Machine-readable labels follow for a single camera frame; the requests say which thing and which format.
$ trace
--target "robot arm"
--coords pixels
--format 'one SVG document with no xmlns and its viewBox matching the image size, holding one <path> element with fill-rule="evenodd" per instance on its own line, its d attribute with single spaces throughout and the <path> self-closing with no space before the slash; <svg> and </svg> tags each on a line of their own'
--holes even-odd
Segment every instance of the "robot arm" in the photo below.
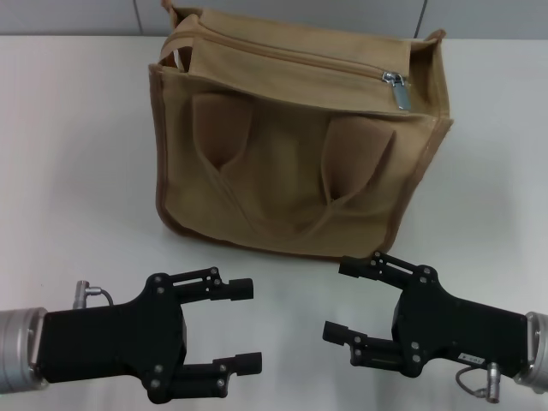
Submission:
<svg viewBox="0 0 548 411">
<path fill-rule="evenodd" d="M 186 281 L 199 280 L 189 284 Z M 85 308 L 88 295 L 110 295 L 79 282 L 74 310 L 30 308 L 0 313 L 0 393 L 116 375 L 140 379 L 154 403 L 226 397 L 229 377 L 261 372 L 261 353 L 211 364 L 184 364 L 187 327 L 181 304 L 253 298 L 253 281 L 223 283 L 217 268 L 150 276 L 134 300 Z"/>
<path fill-rule="evenodd" d="M 348 344 L 353 366 L 415 378 L 429 360 L 445 358 L 487 370 L 486 390 L 472 392 L 495 403 L 501 375 L 535 392 L 548 390 L 547 316 L 526 316 L 456 298 L 442 288 L 432 267 L 411 265 L 381 252 L 370 260 L 345 257 L 339 272 L 402 290 L 392 321 L 392 341 L 325 323 L 324 340 Z"/>
</svg>

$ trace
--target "bag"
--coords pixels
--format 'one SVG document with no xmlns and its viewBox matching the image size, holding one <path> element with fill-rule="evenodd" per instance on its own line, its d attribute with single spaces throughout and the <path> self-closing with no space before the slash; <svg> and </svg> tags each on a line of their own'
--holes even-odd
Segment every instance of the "bag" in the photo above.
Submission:
<svg viewBox="0 0 548 411">
<path fill-rule="evenodd" d="M 164 223 L 279 253 L 387 251 L 452 123 L 444 32 L 168 9 L 175 30 L 149 67 Z"/>
</svg>

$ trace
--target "gray wall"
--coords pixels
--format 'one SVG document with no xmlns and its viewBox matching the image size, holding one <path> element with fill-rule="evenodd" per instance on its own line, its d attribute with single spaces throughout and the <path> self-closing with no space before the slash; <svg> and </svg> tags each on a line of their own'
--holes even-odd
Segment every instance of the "gray wall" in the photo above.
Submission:
<svg viewBox="0 0 548 411">
<path fill-rule="evenodd" d="M 411 38 L 425 0 L 195 0 L 235 13 Z M 0 34 L 161 35 L 160 0 L 0 0 Z M 427 0 L 419 37 L 548 39 L 548 0 Z"/>
</svg>

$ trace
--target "metal zipper pull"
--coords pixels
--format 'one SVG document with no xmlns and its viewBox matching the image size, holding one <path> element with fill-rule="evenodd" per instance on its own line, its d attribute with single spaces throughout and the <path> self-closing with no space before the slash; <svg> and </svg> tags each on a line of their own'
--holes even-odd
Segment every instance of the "metal zipper pull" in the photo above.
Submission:
<svg viewBox="0 0 548 411">
<path fill-rule="evenodd" d="M 409 103 L 408 91 L 405 88 L 403 76 L 398 73 L 385 71 L 383 73 L 383 81 L 392 85 L 392 91 L 394 92 L 398 108 L 400 110 L 411 110 L 411 103 Z"/>
</svg>

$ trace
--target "white table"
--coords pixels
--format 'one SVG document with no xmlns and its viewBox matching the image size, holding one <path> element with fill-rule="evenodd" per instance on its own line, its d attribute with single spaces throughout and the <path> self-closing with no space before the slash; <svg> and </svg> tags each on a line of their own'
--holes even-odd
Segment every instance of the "white table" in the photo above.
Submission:
<svg viewBox="0 0 548 411">
<path fill-rule="evenodd" d="M 184 306 L 188 363 L 263 352 L 263 372 L 230 380 L 224 400 L 186 410 L 547 409 L 548 395 L 502 382 L 492 408 L 461 391 L 462 366 L 434 360 L 417 379 L 354 368 L 322 340 L 326 320 L 390 338 L 396 289 L 337 265 L 181 238 L 154 208 L 156 149 L 147 64 L 159 38 L 0 38 L 0 310 L 70 309 L 86 279 L 115 302 L 153 272 L 217 265 L 251 277 L 251 301 Z M 403 219 L 392 253 L 438 269 L 453 295 L 548 313 L 548 41 L 448 40 L 456 122 Z M 94 297 L 91 305 L 102 305 Z M 483 372 L 465 377 L 472 386 Z M 3 397 L 2 410 L 146 410 L 131 377 L 54 384 Z"/>
</svg>

